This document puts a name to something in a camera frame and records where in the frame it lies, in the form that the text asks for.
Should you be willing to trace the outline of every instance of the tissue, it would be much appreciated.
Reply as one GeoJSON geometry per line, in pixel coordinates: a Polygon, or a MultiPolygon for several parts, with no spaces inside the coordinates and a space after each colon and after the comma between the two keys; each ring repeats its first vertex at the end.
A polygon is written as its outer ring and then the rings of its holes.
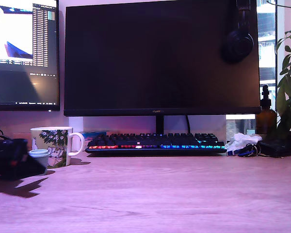
{"type": "Polygon", "coordinates": [[[231,141],[225,145],[225,148],[227,151],[239,150],[244,148],[247,144],[256,144],[261,140],[262,137],[257,134],[244,135],[242,133],[237,133],[231,141]]]}

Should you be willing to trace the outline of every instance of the brown glass bottle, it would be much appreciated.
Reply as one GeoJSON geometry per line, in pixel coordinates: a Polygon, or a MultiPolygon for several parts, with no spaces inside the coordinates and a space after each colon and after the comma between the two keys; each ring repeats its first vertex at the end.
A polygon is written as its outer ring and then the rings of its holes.
{"type": "Polygon", "coordinates": [[[256,134],[263,139],[271,137],[276,130],[277,114],[271,109],[271,100],[268,98],[268,85],[263,86],[263,99],[260,101],[261,113],[256,115],[256,134]]]}

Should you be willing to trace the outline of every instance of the floral mug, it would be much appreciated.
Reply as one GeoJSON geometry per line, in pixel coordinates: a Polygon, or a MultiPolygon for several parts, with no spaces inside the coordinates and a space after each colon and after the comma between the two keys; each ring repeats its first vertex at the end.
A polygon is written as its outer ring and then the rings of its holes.
{"type": "Polygon", "coordinates": [[[71,156],[79,154],[84,147],[84,137],[80,133],[73,133],[72,127],[40,127],[31,129],[32,150],[47,149],[48,168],[57,168],[70,164],[71,156]],[[78,136],[81,148],[78,152],[71,152],[72,137],[78,136]]]}

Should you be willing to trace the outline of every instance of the black headphones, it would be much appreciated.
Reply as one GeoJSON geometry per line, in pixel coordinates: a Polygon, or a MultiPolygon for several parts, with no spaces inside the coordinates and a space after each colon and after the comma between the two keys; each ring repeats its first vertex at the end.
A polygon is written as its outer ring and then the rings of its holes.
{"type": "Polygon", "coordinates": [[[250,0],[236,0],[238,29],[232,31],[223,44],[223,57],[227,62],[237,63],[248,56],[253,48],[249,34],[250,0]]]}

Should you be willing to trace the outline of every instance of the computer screen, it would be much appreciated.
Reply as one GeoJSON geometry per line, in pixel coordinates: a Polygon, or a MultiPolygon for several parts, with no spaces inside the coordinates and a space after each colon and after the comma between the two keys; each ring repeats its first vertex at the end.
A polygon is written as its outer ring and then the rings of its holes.
{"type": "Polygon", "coordinates": [[[257,113],[259,50],[238,63],[222,43],[238,27],[235,0],[67,7],[66,116],[257,113]]]}
{"type": "Polygon", "coordinates": [[[0,0],[0,110],[59,110],[58,1],[0,0]]]}

